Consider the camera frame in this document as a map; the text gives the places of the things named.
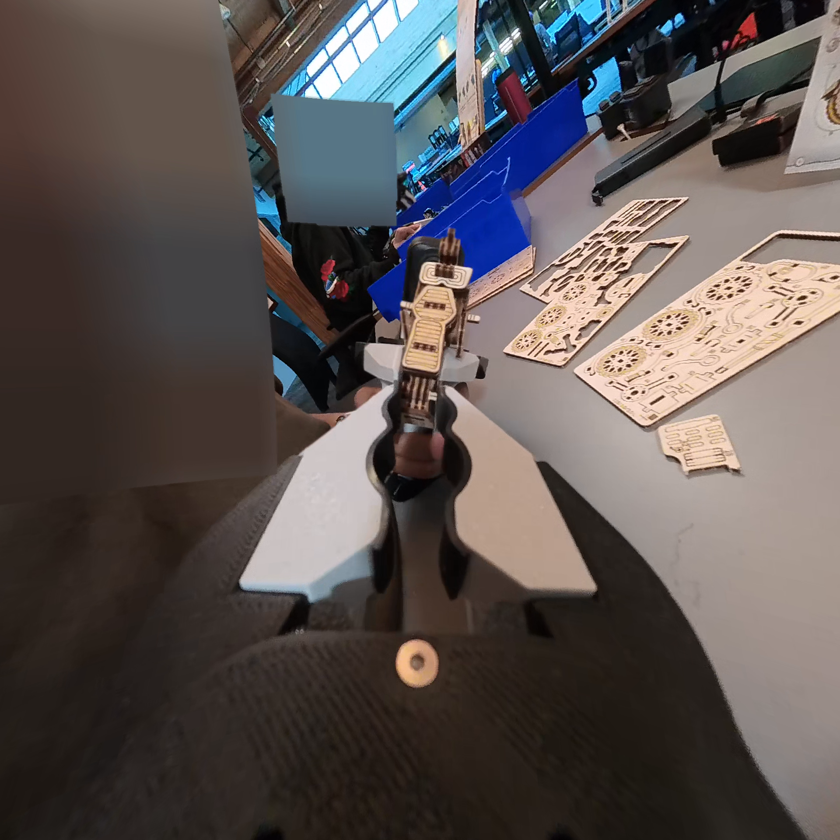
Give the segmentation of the person's left hand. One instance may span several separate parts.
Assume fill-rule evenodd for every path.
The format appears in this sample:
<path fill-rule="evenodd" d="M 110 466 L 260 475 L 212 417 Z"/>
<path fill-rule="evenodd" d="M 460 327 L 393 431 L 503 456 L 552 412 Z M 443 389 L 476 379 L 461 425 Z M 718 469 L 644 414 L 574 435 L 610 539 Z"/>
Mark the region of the person's left hand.
<path fill-rule="evenodd" d="M 445 439 L 427 429 L 402 432 L 393 438 L 393 472 L 413 480 L 433 480 L 443 471 Z"/>

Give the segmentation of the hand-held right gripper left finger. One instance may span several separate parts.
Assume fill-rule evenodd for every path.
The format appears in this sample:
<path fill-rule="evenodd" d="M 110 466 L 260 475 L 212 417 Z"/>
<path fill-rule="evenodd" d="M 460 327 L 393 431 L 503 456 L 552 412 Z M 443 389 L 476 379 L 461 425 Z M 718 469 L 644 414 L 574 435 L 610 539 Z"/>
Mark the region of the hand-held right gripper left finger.
<path fill-rule="evenodd" d="M 375 472 L 392 442 L 384 387 L 306 447 L 239 578 L 248 593 L 342 604 L 354 624 L 399 624 L 403 570 L 390 495 Z"/>

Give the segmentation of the red bottle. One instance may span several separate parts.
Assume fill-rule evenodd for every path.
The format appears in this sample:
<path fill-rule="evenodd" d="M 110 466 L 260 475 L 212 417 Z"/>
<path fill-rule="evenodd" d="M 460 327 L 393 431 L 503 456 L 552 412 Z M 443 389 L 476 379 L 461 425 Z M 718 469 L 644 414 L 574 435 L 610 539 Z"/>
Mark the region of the red bottle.
<path fill-rule="evenodd" d="M 532 112 L 532 105 L 514 67 L 510 66 L 497 74 L 494 84 L 511 123 L 526 123 Z"/>

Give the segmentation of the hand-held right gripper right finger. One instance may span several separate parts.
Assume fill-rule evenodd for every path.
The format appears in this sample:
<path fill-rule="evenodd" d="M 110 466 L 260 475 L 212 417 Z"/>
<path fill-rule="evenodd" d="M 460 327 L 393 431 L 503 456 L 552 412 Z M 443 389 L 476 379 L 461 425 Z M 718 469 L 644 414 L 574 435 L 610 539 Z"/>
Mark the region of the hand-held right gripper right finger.
<path fill-rule="evenodd" d="M 438 567 L 459 624 L 500 606 L 589 599 L 597 586 L 532 454 L 445 387 Z"/>

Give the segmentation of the white printed banner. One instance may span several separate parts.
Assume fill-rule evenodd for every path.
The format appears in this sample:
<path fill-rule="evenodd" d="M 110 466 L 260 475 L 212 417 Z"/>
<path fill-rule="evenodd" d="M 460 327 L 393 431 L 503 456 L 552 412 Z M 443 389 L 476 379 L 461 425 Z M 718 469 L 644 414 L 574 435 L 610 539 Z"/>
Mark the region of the white printed banner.
<path fill-rule="evenodd" d="M 483 76 L 476 57 L 476 21 L 479 1 L 458 1 L 456 25 L 456 99 L 461 150 L 478 141 L 485 132 Z"/>

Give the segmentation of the wooden gear parts sheet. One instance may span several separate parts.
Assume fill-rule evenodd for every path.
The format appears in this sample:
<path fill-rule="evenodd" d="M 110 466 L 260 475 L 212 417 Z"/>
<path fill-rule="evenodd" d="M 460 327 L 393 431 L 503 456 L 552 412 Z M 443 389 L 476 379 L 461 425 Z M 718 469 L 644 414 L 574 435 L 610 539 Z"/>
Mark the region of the wooden gear parts sheet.
<path fill-rule="evenodd" d="M 583 268 L 561 267 L 559 289 L 504 349 L 525 361 L 564 367 L 690 241 L 687 235 L 603 246 Z"/>

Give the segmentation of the black equipment boxes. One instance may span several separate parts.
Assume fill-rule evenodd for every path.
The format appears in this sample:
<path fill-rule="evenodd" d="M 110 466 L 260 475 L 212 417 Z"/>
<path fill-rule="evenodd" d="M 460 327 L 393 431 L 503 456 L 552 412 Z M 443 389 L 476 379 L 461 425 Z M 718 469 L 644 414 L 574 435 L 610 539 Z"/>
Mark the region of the black equipment boxes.
<path fill-rule="evenodd" d="M 621 126 L 628 133 L 646 130 L 670 114 L 672 101 L 669 95 L 667 74 L 647 77 L 634 87 L 616 91 L 598 104 L 597 116 L 603 135 L 612 140 L 621 133 Z"/>

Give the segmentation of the small wooden parts card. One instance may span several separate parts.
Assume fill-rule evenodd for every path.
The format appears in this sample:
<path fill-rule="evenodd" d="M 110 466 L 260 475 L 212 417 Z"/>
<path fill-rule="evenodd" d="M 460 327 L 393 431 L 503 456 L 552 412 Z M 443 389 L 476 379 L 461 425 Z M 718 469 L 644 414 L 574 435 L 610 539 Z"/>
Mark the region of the small wooden parts card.
<path fill-rule="evenodd" d="M 741 471 L 732 441 L 717 414 L 667 424 L 657 431 L 657 437 L 664 456 L 679 463 L 685 476 L 715 469 Z"/>

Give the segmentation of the small wooden puzzle model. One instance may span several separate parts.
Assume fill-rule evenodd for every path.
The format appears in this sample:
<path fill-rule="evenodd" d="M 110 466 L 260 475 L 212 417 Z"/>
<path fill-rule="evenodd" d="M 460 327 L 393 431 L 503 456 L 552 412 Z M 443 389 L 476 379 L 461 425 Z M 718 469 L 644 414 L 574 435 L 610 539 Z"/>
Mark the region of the small wooden puzzle model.
<path fill-rule="evenodd" d="M 402 368 L 398 379 L 402 423 L 436 428 L 439 372 L 444 352 L 463 352 L 473 271 L 455 230 L 410 245 L 401 301 Z"/>

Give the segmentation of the long black case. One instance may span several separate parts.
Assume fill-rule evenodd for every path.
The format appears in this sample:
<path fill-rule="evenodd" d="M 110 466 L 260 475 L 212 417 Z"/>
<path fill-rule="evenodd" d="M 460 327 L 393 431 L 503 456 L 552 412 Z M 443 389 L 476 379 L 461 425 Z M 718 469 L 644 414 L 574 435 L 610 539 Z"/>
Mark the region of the long black case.
<path fill-rule="evenodd" d="M 705 139 L 710 131 L 708 113 L 698 106 L 689 109 L 650 140 L 598 171 L 591 190 L 593 204 L 601 206 L 607 196 Z"/>

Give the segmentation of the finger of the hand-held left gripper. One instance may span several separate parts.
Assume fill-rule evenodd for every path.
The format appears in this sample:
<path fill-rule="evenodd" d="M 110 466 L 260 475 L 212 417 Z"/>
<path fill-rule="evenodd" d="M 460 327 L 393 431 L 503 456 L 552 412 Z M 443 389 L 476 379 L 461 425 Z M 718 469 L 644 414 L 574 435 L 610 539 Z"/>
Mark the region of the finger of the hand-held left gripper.
<path fill-rule="evenodd" d="M 458 355 L 456 351 L 445 351 L 439 380 L 443 383 L 456 385 L 469 383 L 482 378 L 482 358 L 478 355 L 463 351 Z"/>
<path fill-rule="evenodd" d="M 385 385 L 399 379 L 403 362 L 401 343 L 367 343 L 363 347 L 363 369 Z"/>

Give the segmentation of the large wooden parts sheet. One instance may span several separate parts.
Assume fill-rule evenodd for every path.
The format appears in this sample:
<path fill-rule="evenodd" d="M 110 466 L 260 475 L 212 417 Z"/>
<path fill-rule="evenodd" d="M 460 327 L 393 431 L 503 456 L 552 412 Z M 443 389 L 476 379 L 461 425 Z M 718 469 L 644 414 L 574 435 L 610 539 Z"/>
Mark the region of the large wooden parts sheet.
<path fill-rule="evenodd" d="M 839 311 L 836 263 L 754 256 L 778 239 L 838 242 L 838 232 L 783 229 L 574 369 L 640 427 L 693 403 Z"/>

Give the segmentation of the cut-out wooden parts sheet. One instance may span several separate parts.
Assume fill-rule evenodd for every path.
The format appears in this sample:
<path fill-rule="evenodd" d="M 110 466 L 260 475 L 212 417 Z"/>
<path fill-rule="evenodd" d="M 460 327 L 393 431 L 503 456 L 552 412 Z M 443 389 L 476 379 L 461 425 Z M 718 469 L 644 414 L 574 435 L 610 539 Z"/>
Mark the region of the cut-out wooden parts sheet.
<path fill-rule="evenodd" d="M 568 285 L 603 278 L 630 260 L 630 246 L 689 201 L 687 196 L 636 199 L 588 235 L 568 248 L 557 259 L 537 272 L 519 290 L 531 298 L 548 301 Z"/>

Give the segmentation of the thin wooden sheet stack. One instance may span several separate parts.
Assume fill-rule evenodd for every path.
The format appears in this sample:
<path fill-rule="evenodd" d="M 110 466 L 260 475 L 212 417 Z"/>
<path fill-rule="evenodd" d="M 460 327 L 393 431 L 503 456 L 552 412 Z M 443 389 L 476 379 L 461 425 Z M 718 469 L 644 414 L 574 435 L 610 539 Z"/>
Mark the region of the thin wooden sheet stack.
<path fill-rule="evenodd" d="M 495 297 L 504 290 L 521 284 L 532 276 L 536 259 L 536 248 L 532 245 L 524 248 L 484 276 L 469 285 L 467 309 L 478 307 L 482 302 Z"/>

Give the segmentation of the black device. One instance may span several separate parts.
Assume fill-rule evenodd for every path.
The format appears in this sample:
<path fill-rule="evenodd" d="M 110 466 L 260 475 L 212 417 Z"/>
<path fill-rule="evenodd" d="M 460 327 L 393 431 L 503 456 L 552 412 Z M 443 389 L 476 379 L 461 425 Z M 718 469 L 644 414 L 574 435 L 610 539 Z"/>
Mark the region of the black device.
<path fill-rule="evenodd" d="M 802 103 L 797 102 L 749 119 L 733 131 L 714 139 L 711 151 L 720 166 L 781 154 L 791 146 L 801 111 Z"/>

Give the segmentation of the dark flat mat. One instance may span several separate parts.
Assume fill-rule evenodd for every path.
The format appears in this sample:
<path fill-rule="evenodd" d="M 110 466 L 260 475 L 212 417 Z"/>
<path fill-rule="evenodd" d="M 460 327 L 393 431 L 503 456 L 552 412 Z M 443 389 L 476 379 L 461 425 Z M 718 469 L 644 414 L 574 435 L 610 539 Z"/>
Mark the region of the dark flat mat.
<path fill-rule="evenodd" d="M 767 101 L 806 88 L 812 78 L 821 36 L 803 41 L 736 70 L 695 107 L 712 117 L 722 107 L 727 115 L 754 113 Z"/>

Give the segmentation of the wooden beam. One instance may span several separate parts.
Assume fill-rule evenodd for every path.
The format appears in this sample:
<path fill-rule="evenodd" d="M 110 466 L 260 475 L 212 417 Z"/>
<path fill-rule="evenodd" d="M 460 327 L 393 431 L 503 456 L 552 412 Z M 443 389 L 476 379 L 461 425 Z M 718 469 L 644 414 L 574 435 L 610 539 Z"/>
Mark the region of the wooden beam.
<path fill-rule="evenodd" d="M 275 297 L 285 303 L 300 321 L 323 344 L 336 335 L 329 326 L 329 319 L 314 296 L 304 286 L 295 271 L 291 255 L 271 229 L 259 218 L 261 245 L 266 285 Z"/>

